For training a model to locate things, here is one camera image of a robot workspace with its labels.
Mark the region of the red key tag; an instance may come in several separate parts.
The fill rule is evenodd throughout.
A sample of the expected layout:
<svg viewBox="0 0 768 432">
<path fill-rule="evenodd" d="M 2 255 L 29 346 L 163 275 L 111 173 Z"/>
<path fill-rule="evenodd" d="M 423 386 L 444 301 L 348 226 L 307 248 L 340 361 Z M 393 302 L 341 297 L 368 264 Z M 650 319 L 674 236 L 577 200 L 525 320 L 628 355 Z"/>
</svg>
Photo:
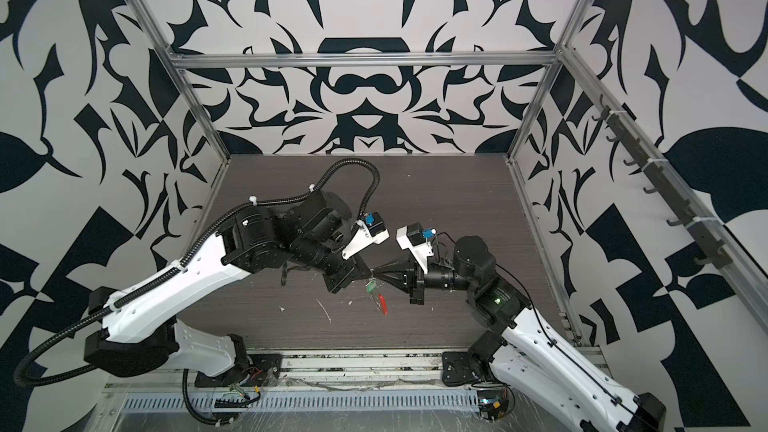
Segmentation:
<svg viewBox="0 0 768 432">
<path fill-rule="evenodd" d="M 385 298 L 383 297 L 382 294 L 377 293 L 376 294 L 376 299 L 377 299 L 377 303 L 378 303 L 378 306 L 379 306 L 379 309 L 380 309 L 381 313 L 384 316 L 387 316 L 388 315 L 388 307 L 387 307 L 387 303 L 386 303 Z"/>
</svg>

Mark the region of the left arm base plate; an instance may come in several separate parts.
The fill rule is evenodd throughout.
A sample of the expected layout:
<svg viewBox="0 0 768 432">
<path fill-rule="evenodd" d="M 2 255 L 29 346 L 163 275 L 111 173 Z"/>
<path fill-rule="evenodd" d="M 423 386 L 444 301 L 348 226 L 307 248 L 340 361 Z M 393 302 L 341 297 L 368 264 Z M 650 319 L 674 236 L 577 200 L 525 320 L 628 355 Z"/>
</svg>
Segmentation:
<svg viewBox="0 0 768 432">
<path fill-rule="evenodd" d="M 280 353 L 248 354 L 244 366 L 236 365 L 217 377 L 208 377 L 200 372 L 194 379 L 197 388 L 222 388 L 238 384 L 243 387 L 262 387 L 275 384 L 281 375 L 283 355 Z"/>
</svg>

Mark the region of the black wall hook rack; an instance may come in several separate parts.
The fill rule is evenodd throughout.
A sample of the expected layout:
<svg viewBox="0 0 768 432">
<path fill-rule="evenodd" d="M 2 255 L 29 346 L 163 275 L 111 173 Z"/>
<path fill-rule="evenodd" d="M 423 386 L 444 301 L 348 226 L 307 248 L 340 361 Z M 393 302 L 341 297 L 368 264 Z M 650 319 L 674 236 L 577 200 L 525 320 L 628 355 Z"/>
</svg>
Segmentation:
<svg viewBox="0 0 768 432">
<path fill-rule="evenodd" d="M 650 182 L 643 192 L 659 195 L 674 215 L 666 221 L 667 225 L 684 228 L 701 249 L 703 256 L 696 258 L 695 263 L 717 269 L 733 264 L 723 235 L 716 231 L 719 220 L 695 203 L 693 193 L 686 189 L 671 162 L 634 125 L 627 111 L 611 108 L 604 98 L 599 99 L 599 107 L 599 115 L 594 120 L 605 123 L 612 132 L 608 141 L 622 145 L 629 154 L 624 164 L 642 173 Z"/>
</svg>

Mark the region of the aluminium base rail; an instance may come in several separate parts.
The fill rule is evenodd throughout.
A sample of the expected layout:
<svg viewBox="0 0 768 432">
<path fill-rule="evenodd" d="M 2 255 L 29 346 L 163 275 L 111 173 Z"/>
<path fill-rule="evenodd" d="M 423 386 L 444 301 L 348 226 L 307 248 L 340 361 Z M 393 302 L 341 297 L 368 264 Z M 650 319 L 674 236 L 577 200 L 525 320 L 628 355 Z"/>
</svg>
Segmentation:
<svg viewBox="0 0 768 432">
<path fill-rule="evenodd" d="M 251 349 L 250 354 L 280 353 L 283 355 L 281 375 L 278 381 L 266 388 L 299 387 L 320 390 L 369 390 L 387 387 L 443 387 L 441 354 L 465 351 L 464 348 L 448 349 Z M 196 371 L 189 374 L 191 391 L 210 390 L 223 392 L 234 390 L 252 392 L 256 386 L 228 386 L 222 388 L 197 388 L 194 386 Z M 147 374 L 132 377 L 110 377 L 103 392 L 161 391 L 176 392 L 181 388 L 182 370 L 160 368 Z"/>
</svg>

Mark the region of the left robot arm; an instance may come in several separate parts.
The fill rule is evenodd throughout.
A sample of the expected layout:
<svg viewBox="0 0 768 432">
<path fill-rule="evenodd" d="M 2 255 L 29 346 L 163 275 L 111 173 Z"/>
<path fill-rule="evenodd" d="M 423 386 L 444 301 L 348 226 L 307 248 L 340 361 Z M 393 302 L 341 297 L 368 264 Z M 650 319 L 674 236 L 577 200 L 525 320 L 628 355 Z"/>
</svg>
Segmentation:
<svg viewBox="0 0 768 432">
<path fill-rule="evenodd" d="M 180 265 L 106 295 L 107 315 L 86 339 L 84 360 L 117 377 L 188 369 L 221 384 L 240 382 L 251 367 L 242 337 L 198 331 L 179 312 L 233 282 L 290 263 L 322 272 L 335 293 L 369 274 L 358 253 L 388 237 L 378 213 L 354 217 L 340 197 L 320 190 L 290 208 L 248 204 L 215 226 Z"/>
</svg>

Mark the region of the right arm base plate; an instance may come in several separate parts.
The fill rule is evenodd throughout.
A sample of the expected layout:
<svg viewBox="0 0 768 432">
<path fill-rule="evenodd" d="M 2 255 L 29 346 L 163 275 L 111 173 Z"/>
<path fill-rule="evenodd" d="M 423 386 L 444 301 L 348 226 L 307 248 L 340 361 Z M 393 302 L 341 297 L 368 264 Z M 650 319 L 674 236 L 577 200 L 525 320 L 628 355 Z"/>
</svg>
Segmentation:
<svg viewBox="0 0 768 432">
<path fill-rule="evenodd" d="M 495 358 L 471 351 L 443 352 L 441 354 L 440 380 L 447 387 L 470 386 L 476 384 L 504 384 L 492 371 Z"/>
</svg>

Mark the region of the small electronics board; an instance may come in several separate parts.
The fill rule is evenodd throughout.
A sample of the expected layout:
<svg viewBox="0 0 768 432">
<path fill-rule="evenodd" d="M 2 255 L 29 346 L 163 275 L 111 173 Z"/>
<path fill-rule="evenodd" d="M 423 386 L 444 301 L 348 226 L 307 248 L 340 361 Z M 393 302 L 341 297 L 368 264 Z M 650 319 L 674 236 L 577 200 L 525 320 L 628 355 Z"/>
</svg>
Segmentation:
<svg viewBox="0 0 768 432">
<path fill-rule="evenodd" d="M 514 396 L 508 389 L 501 391 L 482 390 L 478 394 L 479 416 L 486 421 L 504 418 L 514 406 Z"/>
</svg>

